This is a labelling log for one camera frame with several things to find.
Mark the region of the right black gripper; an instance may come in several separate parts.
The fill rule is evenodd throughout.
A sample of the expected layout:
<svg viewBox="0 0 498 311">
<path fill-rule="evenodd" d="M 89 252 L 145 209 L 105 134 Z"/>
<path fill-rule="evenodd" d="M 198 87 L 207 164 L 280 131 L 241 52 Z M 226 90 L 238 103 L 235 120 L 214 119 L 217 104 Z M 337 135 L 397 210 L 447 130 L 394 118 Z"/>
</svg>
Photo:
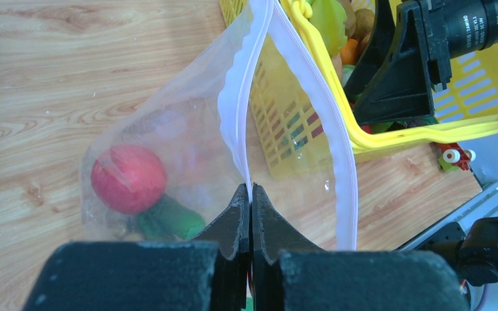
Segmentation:
<svg viewBox="0 0 498 311">
<path fill-rule="evenodd" d="M 430 117 L 432 84 L 447 87 L 450 61 L 496 43 L 498 1 L 404 1 L 396 9 L 376 1 L 370 39 L 344 87 L 355 120 Z"/>
</svg>

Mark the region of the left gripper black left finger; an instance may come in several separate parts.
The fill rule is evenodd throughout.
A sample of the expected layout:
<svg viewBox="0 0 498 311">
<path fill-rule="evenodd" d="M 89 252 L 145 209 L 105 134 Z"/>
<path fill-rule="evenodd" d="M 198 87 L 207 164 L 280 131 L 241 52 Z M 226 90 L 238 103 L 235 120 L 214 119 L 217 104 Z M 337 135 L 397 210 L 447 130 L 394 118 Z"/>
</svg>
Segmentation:
<svg viewBox="0 0 498 311">
<path fill-rule="evenodd" d="M 25 310 L 242 310 L 250 204 L 227 208 L 187 242 L 69 242 L 44 264 Z"/>
</svg>

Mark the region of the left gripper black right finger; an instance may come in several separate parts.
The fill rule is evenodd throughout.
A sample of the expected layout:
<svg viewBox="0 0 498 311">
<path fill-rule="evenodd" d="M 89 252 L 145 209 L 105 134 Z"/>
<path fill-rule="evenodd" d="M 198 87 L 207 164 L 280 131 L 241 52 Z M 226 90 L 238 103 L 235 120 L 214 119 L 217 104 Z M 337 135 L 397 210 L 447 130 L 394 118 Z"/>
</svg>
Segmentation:
<svg viewBox="0 0 498 311">
<path fill-rule="evenodd" d="M 447 262 L 428 251 L 326 251 L 252 189 L 256 310 L 467 310 Z"/>
</svg>

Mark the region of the red apple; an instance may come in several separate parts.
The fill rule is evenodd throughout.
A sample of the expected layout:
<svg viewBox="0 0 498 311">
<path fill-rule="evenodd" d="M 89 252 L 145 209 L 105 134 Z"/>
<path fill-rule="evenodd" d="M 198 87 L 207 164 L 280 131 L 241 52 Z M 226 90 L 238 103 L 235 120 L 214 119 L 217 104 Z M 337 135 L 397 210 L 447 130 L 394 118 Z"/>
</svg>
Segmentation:
<svg viewBox="0 0 498 311">
<path fill-rule="evenodd" d="M 159 201 L 168 177 L 161 159 L 152 150 L 121 144 L 97 158 L 90 181 L 95 194 L 106 206 L 135 215 Z"/>
</svg>

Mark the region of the clear zip top bag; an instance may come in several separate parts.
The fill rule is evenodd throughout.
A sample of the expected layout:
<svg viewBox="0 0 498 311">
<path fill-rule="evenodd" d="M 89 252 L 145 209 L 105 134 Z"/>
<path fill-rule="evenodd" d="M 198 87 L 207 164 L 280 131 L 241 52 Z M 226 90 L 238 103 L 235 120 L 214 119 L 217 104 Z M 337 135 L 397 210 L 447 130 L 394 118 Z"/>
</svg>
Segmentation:
<svg viewBox="0 0 498 311">
<path fill-rule="evenodd" d="M 270 38 L 318 115 L 331 166 L 287 178 L 268 170 L 249 107 L 254 73 Z M 357 247 L 355 159 L 333 95 L 278 1 L 249 1 L 233 22 L 136 112 L 111 125 L 88 147 L 79 169 L 82 224 L 89 240 L 145 240 L 135 215 L 106 206 L 91 186 L 91 169 L 109 148 L 132 144 L 162 161 L 168 195 L 209 225 L 246 185 L 262 186 L 273 207 L 324 249 Z"/>
</svg>

